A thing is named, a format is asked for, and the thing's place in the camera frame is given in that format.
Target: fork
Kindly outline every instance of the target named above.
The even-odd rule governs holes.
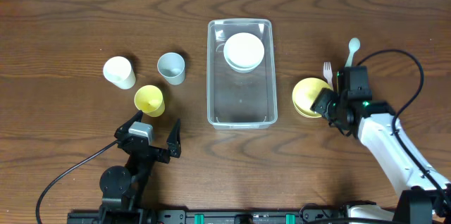
[[[330,64],[330,62],[324,62],[323,75],[324,75],[325,79],[327,80],[327,83],[329,84],[329,86],[330,86],[330,87],[332,88],[332,90],[333,90],[333,84],[332,84],[332,65]]]

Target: wooden table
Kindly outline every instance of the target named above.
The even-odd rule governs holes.
[[[278,121],[268,130],[214,130],[206,119],[206,33],[210,20],[266,18],[273,24]],[[136,112],[143,85],[162,87],[166,111],[144,117],[164,147],[182,120],[183,153],[157,164],[148,207],[299,209],[368,199],[393,207],[397,197],[370,152],[355,139],[306,119],[291,92],[324,61],[345,64],[398,48],[423,63],[426,82],[402,122],[422,154],[451,177],[451,0],[0,0],[0,223],[35,223],[35,204],[57,175],[114,140]],[[186,81],[167,84],[160,55],[187,57]],[[102,75],[105,61],[130,58],[137,83],[121,90]],[[368,61],[375,99],[395,109],[419,82],[415,65],[396,54]],[[44,223],[64,223],[72,209],[97,209],[99,177],[128,155],[108,150],[62,179],[44,198]]]

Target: green strip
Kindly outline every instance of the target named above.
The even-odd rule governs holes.
[[[194,215],[194,224],[204,224],[204,215],[203,214],[195,214]]]
[[[296,216],[294,214],[287,214],[285,216],[286,224],[295,224],[296,223]]]

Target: stack of yellow bowls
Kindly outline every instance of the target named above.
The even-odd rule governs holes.
[[[327,82],[313,77],[298,82],[292,94],[296,111],[306,118],[320,118],[321,115],[313,112],[310,107],[323,88],[332,90]]]

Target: white bowl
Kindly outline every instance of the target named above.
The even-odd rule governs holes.
[[[235,34],[224,45],[225,61],[239,73],[254,70],[263,61],[264,54],[263,43],[249,33]]]

